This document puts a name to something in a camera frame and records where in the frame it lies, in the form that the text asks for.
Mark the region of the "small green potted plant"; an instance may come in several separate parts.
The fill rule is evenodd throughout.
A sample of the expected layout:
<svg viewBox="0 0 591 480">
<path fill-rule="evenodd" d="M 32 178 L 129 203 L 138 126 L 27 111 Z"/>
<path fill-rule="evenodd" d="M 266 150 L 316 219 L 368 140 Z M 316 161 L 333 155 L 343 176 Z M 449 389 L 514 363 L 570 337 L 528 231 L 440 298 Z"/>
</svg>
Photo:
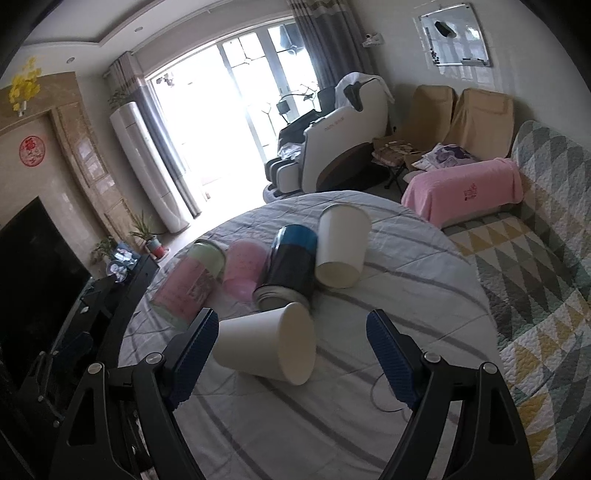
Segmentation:
<svg viewBox="0 0 591 480">
<path fill-rule="evenodd" d="M 91 253 L 90 261 L 92 265 L 97 265 L 100 262 L 110 262 L 113 258 L 113 252 L 117 247 L 117 242 L 111 236 L 101 239 L 95 244 Z"/>
</svg>

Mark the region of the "near white paper cup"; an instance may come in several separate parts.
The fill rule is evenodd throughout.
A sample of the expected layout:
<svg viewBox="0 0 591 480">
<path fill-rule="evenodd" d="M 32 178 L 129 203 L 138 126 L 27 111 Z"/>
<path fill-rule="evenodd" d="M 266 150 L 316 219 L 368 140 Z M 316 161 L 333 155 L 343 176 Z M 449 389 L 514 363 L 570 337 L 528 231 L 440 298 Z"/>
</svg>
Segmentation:
<svg viewBox="0 0 591 480">
<path fill-rule="evenodd" d="M 221 366 L 300 386 L 315 368 L 315 323 L 304 305 L 219 322 L 213 358 Z"/>
</svg>

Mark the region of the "white standing air conditioner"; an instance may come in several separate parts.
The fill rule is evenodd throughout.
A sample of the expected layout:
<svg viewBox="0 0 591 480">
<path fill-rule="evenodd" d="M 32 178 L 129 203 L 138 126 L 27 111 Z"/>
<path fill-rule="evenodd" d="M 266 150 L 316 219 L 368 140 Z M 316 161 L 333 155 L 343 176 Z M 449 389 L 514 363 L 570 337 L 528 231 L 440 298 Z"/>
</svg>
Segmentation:
<svg viewBox="0 0 591 480">
<path fill-rule="evenodd" d="M 110 115 L 110 121 L 128 162 L 161 222 L 171 234 L 185 230 L 191 221 L 135 102 Z"/>
</svg>

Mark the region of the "right grey curtain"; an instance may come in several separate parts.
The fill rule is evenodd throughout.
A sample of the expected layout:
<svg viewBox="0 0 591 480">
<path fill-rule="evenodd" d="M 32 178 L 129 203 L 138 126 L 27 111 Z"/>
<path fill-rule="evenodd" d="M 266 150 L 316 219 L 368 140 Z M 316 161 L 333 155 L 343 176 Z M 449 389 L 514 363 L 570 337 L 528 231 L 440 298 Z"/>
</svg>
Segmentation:
<svg viewBox="0 0 591 480">
<path fill-rule="evenodd" d="M 321 89 L 335 87 L 352 72 L 375 69 L 348 1 L 288 1 Z"/>
</svg>

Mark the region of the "left tan sofa cushion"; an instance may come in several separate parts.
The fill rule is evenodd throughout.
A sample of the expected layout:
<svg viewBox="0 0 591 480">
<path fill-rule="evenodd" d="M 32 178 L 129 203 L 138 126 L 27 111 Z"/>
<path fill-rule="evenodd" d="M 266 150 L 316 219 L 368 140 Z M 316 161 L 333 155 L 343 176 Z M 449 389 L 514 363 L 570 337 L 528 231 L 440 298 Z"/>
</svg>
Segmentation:
<svg viewBox="0 0 591 480">
<path fill-rule="evenodd" d="M 456 92 L 449 86 L 418 86 L 410 113 L 394 132 L 394 138 L 410 144 L 417 151 L 432 150 L 449 132 L 456 98 Z"/>
</svg>

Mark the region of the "white massage chair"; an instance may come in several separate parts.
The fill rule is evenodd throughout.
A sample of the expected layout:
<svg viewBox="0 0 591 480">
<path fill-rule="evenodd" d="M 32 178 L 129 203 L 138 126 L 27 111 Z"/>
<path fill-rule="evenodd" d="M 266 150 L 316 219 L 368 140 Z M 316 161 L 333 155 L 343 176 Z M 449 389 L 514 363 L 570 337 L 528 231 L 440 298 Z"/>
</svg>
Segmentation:
<svg viewBox="0 0 591 480">
<path fill-rule="evenodd" d="M 320 111 L 280 130 L 276 157 L 264 164 L 264 202 L 353 183 L 370 163 L 373 142 L 389 131 L 394 96 L 378 75 L 349 73 L 318 100 Z"/>
</svg>

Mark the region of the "red round wall decoration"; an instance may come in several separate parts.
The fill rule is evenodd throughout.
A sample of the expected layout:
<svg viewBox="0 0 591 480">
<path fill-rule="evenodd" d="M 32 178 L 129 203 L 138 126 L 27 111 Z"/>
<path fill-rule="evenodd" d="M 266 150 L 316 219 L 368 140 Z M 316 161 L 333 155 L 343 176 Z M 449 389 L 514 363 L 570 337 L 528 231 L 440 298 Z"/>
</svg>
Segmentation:
<svg viewBox="0 0 591 480">
<path fill-rule="evenodd" d="M 19 158 L 23 165 L 29 168 L 39 166 L 46 155 L 44 141 L 35 135 L 27 136 L 19 146 Z"/>
</svg>

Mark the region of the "pink and green canister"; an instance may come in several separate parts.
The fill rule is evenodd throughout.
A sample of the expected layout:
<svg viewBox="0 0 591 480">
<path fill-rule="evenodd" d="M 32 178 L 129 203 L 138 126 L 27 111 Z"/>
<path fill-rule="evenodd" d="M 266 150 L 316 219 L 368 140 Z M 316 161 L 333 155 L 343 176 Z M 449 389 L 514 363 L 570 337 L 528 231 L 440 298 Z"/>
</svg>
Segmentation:
<svg viewBox="0 0 591 480">
<path fill-rule="evenodd" d="M 172 327 L 184 330 L 197 317 L 224 270 L 225 254 L 214 242 L 195 241 L 160 284 L 152 310 Z"/>
</svg>

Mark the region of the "pink towel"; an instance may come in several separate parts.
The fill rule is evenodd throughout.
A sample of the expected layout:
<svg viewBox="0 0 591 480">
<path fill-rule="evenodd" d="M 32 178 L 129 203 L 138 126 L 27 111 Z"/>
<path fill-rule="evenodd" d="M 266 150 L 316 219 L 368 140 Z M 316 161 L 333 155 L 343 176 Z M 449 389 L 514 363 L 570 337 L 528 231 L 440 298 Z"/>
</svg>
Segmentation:
<svg viewBox="0 0 591 480">
<path fill-rule="evenodd" d="M 407 187 L 402 205 L 438 228 L 518 204 L 524 198 L 520 171 L 497 158 L 421 173 Z"/>
</svg>

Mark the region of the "tan sofa cushion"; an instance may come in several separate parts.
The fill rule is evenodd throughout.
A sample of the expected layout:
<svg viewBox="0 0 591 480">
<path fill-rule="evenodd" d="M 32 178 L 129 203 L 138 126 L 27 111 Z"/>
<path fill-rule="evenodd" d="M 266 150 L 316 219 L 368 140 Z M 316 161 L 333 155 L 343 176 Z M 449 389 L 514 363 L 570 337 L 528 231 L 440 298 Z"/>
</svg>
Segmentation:
<svg viewBox="0 0 591 480">
<path fill-rule="evenodd" d="M 503 93 L 465 89 L 444 144 L 455 144 L 480 160 L 506 158 L 514 135 L 514 100 Z"/>
<path fill-rule="evenodd" d="M 394 132 L 394 138 L 410 144 L 417 151 L 432 150 L 449 132 L 456 98 L 456 92 L 449 86 L 418 86 L 410 113 Z"/>
</svg>

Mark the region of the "blue and black can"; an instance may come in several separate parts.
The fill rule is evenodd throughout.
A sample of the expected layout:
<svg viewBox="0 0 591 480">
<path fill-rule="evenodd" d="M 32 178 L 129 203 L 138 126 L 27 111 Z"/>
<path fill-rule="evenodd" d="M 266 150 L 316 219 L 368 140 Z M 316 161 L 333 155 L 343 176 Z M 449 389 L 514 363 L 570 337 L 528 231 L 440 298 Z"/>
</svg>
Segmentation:
<svg viewBox="0 0 591 480">
<path fill-rule="evenodd" d="M 283 308 L 294 302 L 311 309 L 317 248 L 318 235 L 311 228 L 298 224 L 280 228 L 252 294 L 260 311 Z"/>
</svg>

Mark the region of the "potted plant in red pot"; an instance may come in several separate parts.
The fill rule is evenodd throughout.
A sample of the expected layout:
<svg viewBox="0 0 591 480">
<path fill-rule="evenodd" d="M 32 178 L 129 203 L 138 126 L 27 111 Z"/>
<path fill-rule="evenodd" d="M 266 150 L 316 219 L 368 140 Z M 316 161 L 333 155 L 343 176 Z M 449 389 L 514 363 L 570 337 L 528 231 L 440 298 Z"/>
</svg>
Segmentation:
<svg viewBox="0 0 591 480">
<path fill-rule="evenodd" d="M 155 260 L 163 259 L 167 255 L 168 250 L 162 245 L 157 234 L 152 231 L 144 214 L 137 215 L 132 213 L 131 223 L 132 230 L 130 231 L 130 235 L 135 239 L 141 240 L 147 252 Z"/>
</svg>

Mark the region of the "pink plastic cup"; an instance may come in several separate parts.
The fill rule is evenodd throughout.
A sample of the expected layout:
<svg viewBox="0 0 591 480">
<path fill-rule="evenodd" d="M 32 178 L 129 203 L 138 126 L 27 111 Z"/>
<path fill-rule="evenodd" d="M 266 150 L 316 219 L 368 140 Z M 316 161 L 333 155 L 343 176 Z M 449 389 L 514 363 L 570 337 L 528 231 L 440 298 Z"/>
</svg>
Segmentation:
<svg viewBox="0 0 591 480">
<path fill-rule="evenodd" d="M 226 252 L 224 292 L 240 302 L 252 301 L 269 255 L 269 247 L 256 239 L 236 240 Z"/>
</svg>

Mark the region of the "quilted triangle pattern sofa cover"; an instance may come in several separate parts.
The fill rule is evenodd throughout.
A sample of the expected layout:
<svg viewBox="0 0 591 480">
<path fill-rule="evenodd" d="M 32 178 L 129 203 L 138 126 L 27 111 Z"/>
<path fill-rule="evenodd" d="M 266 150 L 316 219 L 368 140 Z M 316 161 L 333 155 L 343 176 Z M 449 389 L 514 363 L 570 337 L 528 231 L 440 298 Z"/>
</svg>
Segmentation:
<svg viewBox="0 0 591 480">
<path fill-rule="evenodd" d="M 522 202 L 444 232 L 477 269 L 535 476 L 550 479 L 590 422 L 590 153 L 529 120 L 512 159 Z"/>
</svg>

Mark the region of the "yellow flowers in vase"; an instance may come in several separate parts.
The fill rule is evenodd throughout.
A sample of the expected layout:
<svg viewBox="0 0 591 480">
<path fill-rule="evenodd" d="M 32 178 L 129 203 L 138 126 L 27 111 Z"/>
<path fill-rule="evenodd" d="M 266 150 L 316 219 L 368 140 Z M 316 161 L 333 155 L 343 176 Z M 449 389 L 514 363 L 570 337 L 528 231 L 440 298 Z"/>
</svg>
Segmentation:
<svg viewBox="0 0 591 480">
<path fill-rule="evenodd" d="M 30 57 L 13 77 L 8 99 L 12 110 L 19 117 L 25 115 L 28 102 L 39 94 L 41 90 L 39 78 L 41 75 L 42 69 L 37 66 L 36 58 Z"/>
</svg>

